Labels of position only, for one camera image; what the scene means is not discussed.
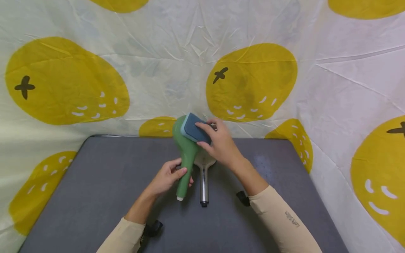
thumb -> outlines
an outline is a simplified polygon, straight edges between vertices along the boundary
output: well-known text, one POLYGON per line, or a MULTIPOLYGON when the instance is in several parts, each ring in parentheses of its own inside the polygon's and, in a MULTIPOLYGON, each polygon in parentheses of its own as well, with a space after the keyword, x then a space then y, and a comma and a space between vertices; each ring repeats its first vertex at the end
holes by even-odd
POLYGON ((180 170, 176 170, 171 177, 173 181, 179 180, 184 174, 187 173, 187 168, 181 168, 180 170))
POLYGON ((199 142, 197 142, 197 145, 202 147, 210 156, 213 157, 214 148, 211 147, 208 143, 203 142, 203 141, 199 141, 199 142))

forearm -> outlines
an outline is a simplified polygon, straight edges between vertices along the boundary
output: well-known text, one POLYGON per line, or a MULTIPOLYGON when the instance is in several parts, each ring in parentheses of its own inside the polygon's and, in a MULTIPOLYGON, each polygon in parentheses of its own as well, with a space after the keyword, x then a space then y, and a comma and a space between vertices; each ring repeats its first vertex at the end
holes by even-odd
POLYGON ((146 189, 105 239, 97 253, 133 253, 140 247, 147 217, 156 200, 146 189))
POLYGON ((274 188, 249 197, 250 204, 273 235, 281 253, 320 253, 317 242, 274 188))
POLYGON ((281 253, 319 253, 317 242, 283 198, 241 158, 230 169, 245 188, 252 208, 276 240, 281 253))
POLYGON ((133 223, 145 224, 157 197, 146 188, 124 218, 133 223))
POLYGON ((244 157, 235 159, 229 168, 239 179, 249 196, 259 194, 269 186, 249 160, 244 157))

hand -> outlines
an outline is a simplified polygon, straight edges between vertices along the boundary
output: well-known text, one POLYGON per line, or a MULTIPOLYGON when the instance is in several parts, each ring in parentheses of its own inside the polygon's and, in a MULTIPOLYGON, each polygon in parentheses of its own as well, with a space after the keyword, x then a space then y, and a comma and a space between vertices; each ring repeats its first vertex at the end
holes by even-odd
MULTIPOLYGON (((163 164, 162 168, 156 174, 155 178, 148 185, 145 191, 153 196, 159 196, 160 194, 168 191, 173 184, 179 180, 186 172, 187 168, 176 170, 176 167, 181 164, 181 158, 177 158, 173 161, 168 161, 163 164)), ((194 183, 193 178, 190 178, 190 187, 194 183)))
POLYGON ((212 146, 206 142, 197 142, 198 146, 205 149, 210 156, 232 170, 233 164, 243 159, 242 154, 236 147, 232 136, 224 122, 220 119, 210 119, 208 124, 216 124, 217 131, 204 123, 196 123, 196 126, 204 130, 212 140, 212 146))

left hand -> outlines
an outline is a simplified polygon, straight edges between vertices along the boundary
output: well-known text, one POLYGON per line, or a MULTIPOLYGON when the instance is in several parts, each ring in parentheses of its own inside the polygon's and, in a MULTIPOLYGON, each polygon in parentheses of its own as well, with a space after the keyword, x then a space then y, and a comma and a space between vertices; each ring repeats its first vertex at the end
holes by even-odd
MULTIPOLYGON (((155 196, 168 191, 173 184, 187 172, 187 168, 176 170, 176 167, 180 164, 181 158, 163 164, 162 168, 145 190, 155 196)), ((194 180, 190 177, 188 187, 191 187, 192 183, 194 183, 194 180)))

blue sponge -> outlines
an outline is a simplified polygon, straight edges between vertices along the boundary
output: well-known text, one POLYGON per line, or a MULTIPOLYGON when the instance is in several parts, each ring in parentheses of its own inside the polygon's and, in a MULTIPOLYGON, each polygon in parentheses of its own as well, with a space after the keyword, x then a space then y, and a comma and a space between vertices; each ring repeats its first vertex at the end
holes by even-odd
POLYGON ((196 126, 196 122, 201 122, 201 123, 206 124, 205 121, 202 121, 200 118, 198 118, 193 113, 189 113, 185 117, 184 122, 181 125, 181 128, 180 128, 181 134, 184 137, 186 137, 194 142, 203 141, 208 144, 211 144, 211 138, 208 136, 208 134, 204 130, 202 130, 201 128, 196 126))

